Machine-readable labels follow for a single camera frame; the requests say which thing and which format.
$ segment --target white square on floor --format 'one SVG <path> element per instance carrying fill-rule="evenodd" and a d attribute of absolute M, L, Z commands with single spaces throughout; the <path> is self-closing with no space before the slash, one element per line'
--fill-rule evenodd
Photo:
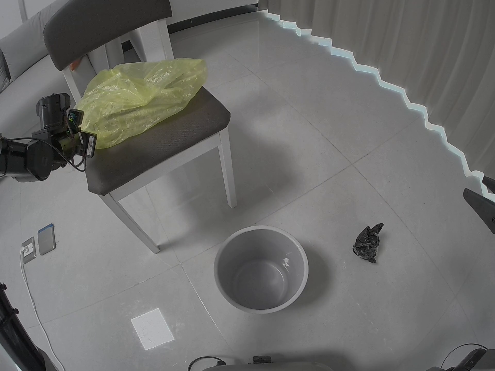
<path fill-rule="evenodd" d="M 131 320 L 145 350 L 174 340 L 158 308 Z"/>

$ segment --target white power cord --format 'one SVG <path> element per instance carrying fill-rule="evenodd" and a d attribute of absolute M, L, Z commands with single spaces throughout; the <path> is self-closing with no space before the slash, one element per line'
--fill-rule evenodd
<path fill-rule="evenodd" d="M 64 366 L 62 365 L 59 358 L 57 357 L 57 355 L 55 355 L 55 352 L 53 351 L 52 343 L 50 342 L 50 339 L 48 338 L 48 335 L 46 334 L 45 328 L 41 324 L 40 317 L 38 316 L 38 311 L 36 310 L 36 306 L 34 304 L 33 296 L 31 295 L 31 292 L 29 291 L 28 280 L 26 278 L 26 271 L 24 270 L 24 263 L 22 262 L 23 261 L 22 260 L 23 259 L 23 257 L 22 257 L 23 253 L 24 253 L 24 246 L 21 247 L 21 253 L 20 253 L 21 272 L 22 272 L 22 278 L 24 279 L 24 284 L 26 285 L 26 288 L 28 289 L 28 294 L 29 294 L 29 298 L 31 299 L 31 304 L 33 304 L 34 314 L 36 315 L 36 319 L 38 320 L 38 323 L 40 324 L 41 330 L 43 330 L 43 334 L 45 334 L 46 341 L 48 342 L 48 346 L 50 347 L 50 350 L 52 351 L 53 357 L 55 357 L 57 359 L 57 361 L 59 362 L 60 367 L 62 368 L 62 371 L 65 371 Z"/>

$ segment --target tile floor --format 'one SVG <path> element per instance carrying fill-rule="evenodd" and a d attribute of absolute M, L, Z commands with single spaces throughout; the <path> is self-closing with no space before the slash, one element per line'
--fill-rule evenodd
<path fill-rule="evenodd" d="M 232 112 L 238 206 L 226 203 L 215 150 L 147 185 L 124 205 L 160 244 L 154 255 L 82 174 L 0 181 L 0 280 L 40 348 L 19 249 L 49 223 L 57 248 L 26 272 L 67 371 L 183 370 L 203 355 L 422 371 L 458 344 L 495 346 L 495 242 L 462 198 L 479 185 L 399 94 L 261 12 L 171 39 L 176 57 L 207 61 L 205 86 Z M 378 222 L 370 264 L 351 247 Z M 305 291 L 271 315 L 232 307 L 213 279 L 220 242 L 254 224 L 290 232 L 309 258 Z M 145 350 L 131 320 L 157 308 L 174 339 Z"/>

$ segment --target crumpled trash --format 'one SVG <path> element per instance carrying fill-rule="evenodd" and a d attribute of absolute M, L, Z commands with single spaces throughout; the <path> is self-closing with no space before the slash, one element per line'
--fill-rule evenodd
<path fill-rule="evenodd" d="M 107 148 L 143 133 L 178 113 L 207 79 L 201 59 L 125 63 L 100 71 L 77 107 L 81 129 L 96 133 L 96 148 Z"/>
<path fill-rule="evenodd" d="M 363 260 L 368 260 L 370 263 L 376 263 L 376 251 L 380 244 L 378 233 L 382 228 L 382 223 L 377 224 L 373 228 L 367 226 L 357 237 L 356 243 L 352 247 L 352 252 Z"/>

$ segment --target chair seat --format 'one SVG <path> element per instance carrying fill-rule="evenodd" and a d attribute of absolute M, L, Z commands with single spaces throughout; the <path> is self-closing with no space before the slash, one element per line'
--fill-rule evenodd
<path fill-rule="evenodd" d="M 88 189 L 98 195 L 123 186 L 166 159 L 225 129 L 230 112 L 205 88 L 186 108 L 87 160 Z"/>

